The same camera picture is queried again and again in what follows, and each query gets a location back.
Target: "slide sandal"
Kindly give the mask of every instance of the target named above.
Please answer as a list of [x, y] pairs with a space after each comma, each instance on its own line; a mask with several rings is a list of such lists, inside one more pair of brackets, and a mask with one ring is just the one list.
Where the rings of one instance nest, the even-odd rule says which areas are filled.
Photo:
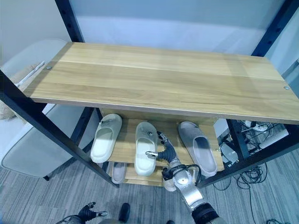
[[184, 121], [178, 125], [178, 133], [194, 163], [201, 168], [204, 176], [214, 176], [217, 164], [209, 141], [196, 124]]
[[95, 163], [106, 162], [113, 152], [116, 138], [120, 132], [122, 119], [111, 113], [103, 117], [95, 133], [90, 157]]
[[157, 151], [158, 134], [149, 122], [141, 122], [136, 128], [135, 171], [138, 175], [149, 176], [156, 167], [156, 159], [148, 157], [145, 152]]
[[127, 170], [127, 164], [124, 162], [114, 162], [112, 166], [112, 177], [113, 183], [123, 183], [125, 180]]

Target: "wooden shelf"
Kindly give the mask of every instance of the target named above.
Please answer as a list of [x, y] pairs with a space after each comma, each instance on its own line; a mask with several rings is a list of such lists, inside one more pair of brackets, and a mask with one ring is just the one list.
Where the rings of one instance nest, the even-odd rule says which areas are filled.
[[265, 57], [68, 43], [48, 66], [24, 92], [35, 102], [299, 124]]
[[[109, 161], [134, 163], [135, 162], [135, 130], [137, 125], [144, 120], [140, 119], [123, 119], [121, 131], [117, 137], [116, 144], [113, 149]], [[193, 164], [193, 161], [183, 145], [177, 131], [176, 122], [162, 122], [148, 120], [157, 130], [163, 132], [173, 143], [176, 153], [179, 156], [181, 162], [185, 165]], [[201, 130], [209, 138], [211, 148], [213, 149], [213, 155], [217, 162], [218, 171], [224, 169], [222, 157], [219, 151], [218, 141], [215, 136], [213, 125], [200, 125]], [[158, 141], [158, 152], [164, 151], [163, 145]], [[156, 166], [167, 166], [166, 161], [157, 161]]]
[[156, 167], [155, 171], [150, 176], [140, 176], [135, 172], [134, 164], [130, 163], [127, 166], [124, 183], [163, 186], [162, 167]]

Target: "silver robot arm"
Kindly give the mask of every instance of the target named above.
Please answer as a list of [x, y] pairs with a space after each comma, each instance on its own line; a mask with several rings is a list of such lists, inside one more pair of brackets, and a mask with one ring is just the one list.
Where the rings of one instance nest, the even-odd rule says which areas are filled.
[[188, 168], [190, 166], [183, 165], [167, 137], [157, 132], [161, 143], [165, 146], [163, 152], [146, 152], [147, 156], [156, 159], [164, 159], [169, 162], [169, 169], [162, 171], [163, 178], [167, 181], [173, 179], [176, 188], [179, 190], [183, 201], [190, 211], [196, 224], [226, 224], [220, 218], [213, 207], [204, 199], [203, 195], [192, 181], [192, 175]]

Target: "white wall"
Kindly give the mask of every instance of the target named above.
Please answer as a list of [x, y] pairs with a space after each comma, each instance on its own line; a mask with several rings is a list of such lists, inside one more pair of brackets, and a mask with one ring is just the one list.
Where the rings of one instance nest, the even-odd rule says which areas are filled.
[[86, 42], [250, 55], [283, 0], [71, 0]]
[[0, 66], [37, 41], [70, 41], [54, 0], [0, 0], [0, 30]]
[[266, 57], [280, 74], [299, 58], [299, 8], [273, 43]]

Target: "gray carpet floor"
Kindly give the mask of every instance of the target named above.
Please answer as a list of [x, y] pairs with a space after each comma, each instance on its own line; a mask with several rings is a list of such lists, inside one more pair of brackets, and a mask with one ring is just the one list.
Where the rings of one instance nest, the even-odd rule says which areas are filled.
[[[252, 186], [253, 214], [257, 224], [275, 218], [299, 223], [299, 150], [268, 162], [265, 182]], [[229, 179], [216, 184], [223, 188]], [[106, 210], [118, 217], [124, 202], [131, 204], [129, 223], [193, 224], [191, 215], [177, 192], [161, 187], [122, 184], [116, 189], [78, 161], [69, 161], [57, 169], [49, 182], [0, 169], [0, 209], [5, 224], [56, 223], [77, 214], [89, 202], [94, 210]], [[226, 191], [213, 186], [202, 189], [209, 203], [229, 224], [253, 224], [249, 191], [239, 189], [235, 179]], [[103, 218], [90, 221], [99, 223]]]

